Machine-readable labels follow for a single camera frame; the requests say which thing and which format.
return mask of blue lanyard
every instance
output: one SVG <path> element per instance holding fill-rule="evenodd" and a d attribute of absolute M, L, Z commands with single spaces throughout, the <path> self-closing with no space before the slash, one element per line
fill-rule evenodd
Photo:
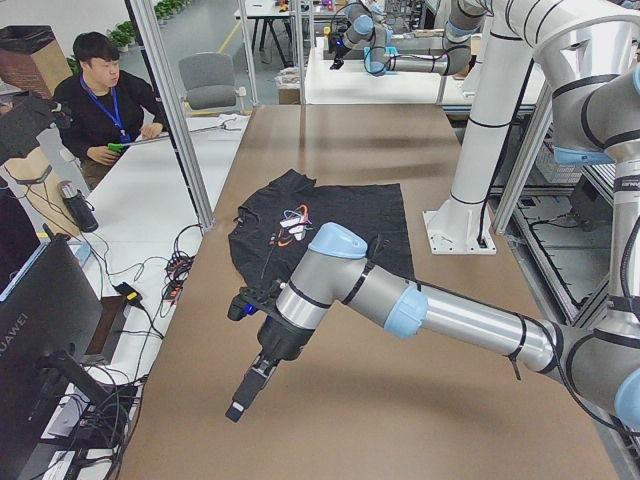
<path fill-rule="evenodd" d="M 131 136 L 125 131 L 124 125 L 122 124 L 122 119 L 120 118 L 120 108 L 118 106 L 118 91 L 116 87 L 111 89 L 111 97 L 113 98 L 113 111 L 115 112 L 115 116 L 105 107 L 96 94 L 91 91 L 91 89 L 87 86 L 84 78 L 80 75 L 80 85 L 87 92 L 89 98 L 95 103 L 100 110 L 102 110 L 113 122 L 113 124 L 120 130 L 120 142 L 121 143 L 129 143 L 131 141 Z"/>

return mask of office chair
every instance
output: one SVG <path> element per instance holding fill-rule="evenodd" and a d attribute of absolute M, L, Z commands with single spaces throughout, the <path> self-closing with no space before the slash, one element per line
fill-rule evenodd
<path fill-rule="evenodd" d="M 244 87 L 236 89 L 233 60 L 224 53 L 204 52 L 178 62 L 180 77 L 187 90 L 185 100 L 193 110 L 233 107 L 236 97 L 244 112 Z"/>

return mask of man's hair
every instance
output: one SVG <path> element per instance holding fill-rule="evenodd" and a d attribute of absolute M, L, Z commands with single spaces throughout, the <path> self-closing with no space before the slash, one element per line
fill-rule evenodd
<path fill-rule="evenodd" d="M 113 42 L 98 32 L 78 35 L 73 42 L 73 55 L 78 62 L 88 62 L 92 58 L 110 62 L 120 58 L 120 52 Z"/>

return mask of computer monitor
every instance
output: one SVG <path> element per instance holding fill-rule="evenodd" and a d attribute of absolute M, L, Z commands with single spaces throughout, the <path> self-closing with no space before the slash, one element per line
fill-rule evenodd
<path fill-rule="evenodd" d="M 102 307 L 64 237 L 38 249 L 0 303 L 0 480 L 18 478 L 69 383 L 48 356 L 77 366 Z"/>

